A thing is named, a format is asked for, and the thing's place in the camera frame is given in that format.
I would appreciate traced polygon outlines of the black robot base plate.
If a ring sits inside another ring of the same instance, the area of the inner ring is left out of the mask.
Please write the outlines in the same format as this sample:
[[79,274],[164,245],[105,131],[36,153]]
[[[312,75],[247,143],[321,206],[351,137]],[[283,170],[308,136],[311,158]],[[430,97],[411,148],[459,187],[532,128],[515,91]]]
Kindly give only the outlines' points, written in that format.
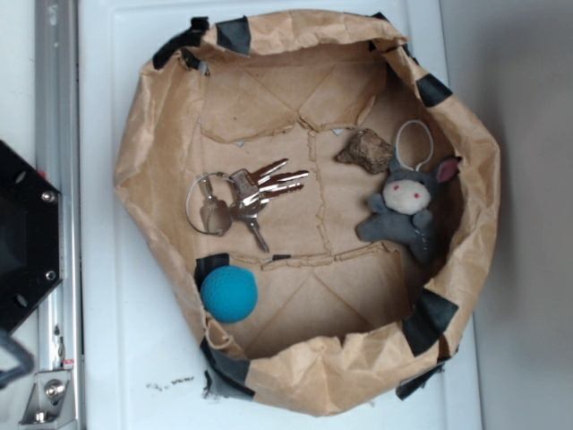
[[1,143],[1,328],[10,333],[61,282],[60,196]]

